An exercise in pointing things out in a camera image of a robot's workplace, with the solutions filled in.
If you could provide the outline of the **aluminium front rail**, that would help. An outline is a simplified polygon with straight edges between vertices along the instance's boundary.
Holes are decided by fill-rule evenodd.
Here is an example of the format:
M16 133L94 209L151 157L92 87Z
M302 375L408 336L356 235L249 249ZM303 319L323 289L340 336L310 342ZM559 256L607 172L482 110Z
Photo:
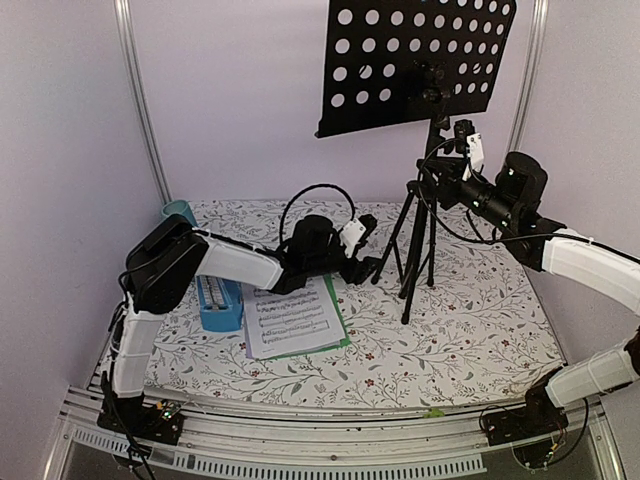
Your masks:
M176 445L147 457L98 426L102 394L70 388L56 418L47 479L627 479L597 400L568 408L568 427L491 444L485 406L313 409L172 393Z

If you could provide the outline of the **right aluminium frame post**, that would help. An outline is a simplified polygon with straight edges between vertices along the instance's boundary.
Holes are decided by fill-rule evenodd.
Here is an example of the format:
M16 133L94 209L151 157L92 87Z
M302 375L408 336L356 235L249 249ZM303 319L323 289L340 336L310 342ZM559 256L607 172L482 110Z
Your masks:
M524 64L523 79L509 136L507 151L518 150L522 144L531 106L535 82L543 53L549 1L535 0Z

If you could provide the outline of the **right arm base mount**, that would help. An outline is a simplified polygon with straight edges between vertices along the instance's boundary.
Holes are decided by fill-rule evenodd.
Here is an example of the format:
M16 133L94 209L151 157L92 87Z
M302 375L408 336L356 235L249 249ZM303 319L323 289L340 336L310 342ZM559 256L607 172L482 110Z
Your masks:
M490 446L561 432L568 425L564 409L555 407L543 390L528 392L521 407L491 407L479 417L480 429Z

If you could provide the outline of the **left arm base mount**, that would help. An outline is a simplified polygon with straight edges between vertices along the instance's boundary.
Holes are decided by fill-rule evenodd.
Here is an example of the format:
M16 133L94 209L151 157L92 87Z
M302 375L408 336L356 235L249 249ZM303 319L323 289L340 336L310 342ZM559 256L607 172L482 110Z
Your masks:
M144 396L103 400L97 426L135 439L176 446L185 421L180 403L161 400L145 406Z

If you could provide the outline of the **teal cylinder cup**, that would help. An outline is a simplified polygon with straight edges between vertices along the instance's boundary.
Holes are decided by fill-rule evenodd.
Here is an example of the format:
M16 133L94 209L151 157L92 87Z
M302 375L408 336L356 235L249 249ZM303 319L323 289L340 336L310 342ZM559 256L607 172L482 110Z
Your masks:
M162 219L167 219L172 215L181 215L186 218L193 227L197 227L198 223L195 219L193 211L188 201L174 200L166 203L161 209Z

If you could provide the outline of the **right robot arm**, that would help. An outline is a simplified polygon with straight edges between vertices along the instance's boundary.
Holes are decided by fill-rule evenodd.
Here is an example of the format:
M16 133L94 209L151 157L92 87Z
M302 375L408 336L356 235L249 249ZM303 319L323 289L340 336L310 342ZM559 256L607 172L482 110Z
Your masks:
M541 216L537 209L548 175L534 158L508 153L493 182L473 172L463 158L424 158L417 168L442 209L461 204L484 219L499 231L497 243L521 265L568 278L639 311L638 259ZM639 337L633 335L538 380L525 394L527 406L518 412L517 427L537 436L554 422L556 411L638 379Z

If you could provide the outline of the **left aluminium frame post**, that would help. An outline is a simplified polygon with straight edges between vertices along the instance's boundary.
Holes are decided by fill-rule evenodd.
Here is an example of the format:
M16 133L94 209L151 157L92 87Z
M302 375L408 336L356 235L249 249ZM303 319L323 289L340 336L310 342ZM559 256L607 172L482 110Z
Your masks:
M160 150L148 107L134 33L131 2L127 0L115 0L113 5L125 71L127 73L131 89L143 144L149 160L151 175L160 201L162 204L166 204L172 201L173 197L171 195L169 182L162 164Z

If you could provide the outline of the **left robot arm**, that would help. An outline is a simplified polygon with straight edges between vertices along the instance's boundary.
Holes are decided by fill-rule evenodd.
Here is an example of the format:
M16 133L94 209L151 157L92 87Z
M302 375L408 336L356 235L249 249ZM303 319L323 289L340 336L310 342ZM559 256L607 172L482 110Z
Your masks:
M116 397L108 410L111 419L128 434L148 426L146 408L133 399L143 397L157 332L193 278L213 276L274 294L289 294L308 279L331 273L359 285L380 264L374 257L357 257L376 226L370 214L340 229L326 217L308 215L272 250L199 229L179 214L162 221L128 254L118 277L123 299L112 322L115 350L105 387Z

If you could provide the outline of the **aluminium frame post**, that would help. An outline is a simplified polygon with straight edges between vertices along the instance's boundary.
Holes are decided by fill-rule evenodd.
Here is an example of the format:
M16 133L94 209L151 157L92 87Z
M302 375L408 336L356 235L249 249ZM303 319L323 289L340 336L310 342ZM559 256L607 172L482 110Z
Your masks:
M162 164L160 150L148 107L134 33L131 2L127 0L115 0L113 5L125 71L127 73L131 89L143 144L149 160L151 175L160 201L162 204L166 204L172 201L173 197L171 195L169 182Z
M523 79L509 136L507 151L518 150L522 144L531 106L535 82L543 53L549 1L535 0L524 64Z

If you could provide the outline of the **blue metronome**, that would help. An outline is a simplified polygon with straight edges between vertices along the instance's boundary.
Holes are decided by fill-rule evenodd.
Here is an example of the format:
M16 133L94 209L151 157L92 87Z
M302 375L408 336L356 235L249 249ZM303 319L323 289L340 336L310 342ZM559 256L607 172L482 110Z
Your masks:
M196 287L204 330L226 333L242 328L244 303L238 282L201 275L196 278Z

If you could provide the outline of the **black music stand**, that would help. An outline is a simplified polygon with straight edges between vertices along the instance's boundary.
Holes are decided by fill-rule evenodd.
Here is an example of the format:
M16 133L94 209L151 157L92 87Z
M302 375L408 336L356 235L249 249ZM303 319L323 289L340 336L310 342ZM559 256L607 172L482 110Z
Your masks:
M409 251L397 260L408 324L418 277L434 284L437 197L428 165L456 152L470 165L464 136L443 137L452 118L487 110L517 5L513 1L332 1L325 34L318 138L426 120L424 156L383 256L399 257L398 236L416 210Z

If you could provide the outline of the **floral table mat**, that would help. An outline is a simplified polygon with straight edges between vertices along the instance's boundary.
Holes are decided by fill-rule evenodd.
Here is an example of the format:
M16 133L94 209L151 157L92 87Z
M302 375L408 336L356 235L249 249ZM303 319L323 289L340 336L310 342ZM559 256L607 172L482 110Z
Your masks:
M166 319L145 373L148 389L317 408L401 409L520 399L563 356L523 268L490 226L461 208L441 214L435 272L421 275L411 319L396 266L377 283L333 281L350 342L310 355L254 360L241 333L202 329L189 290Z

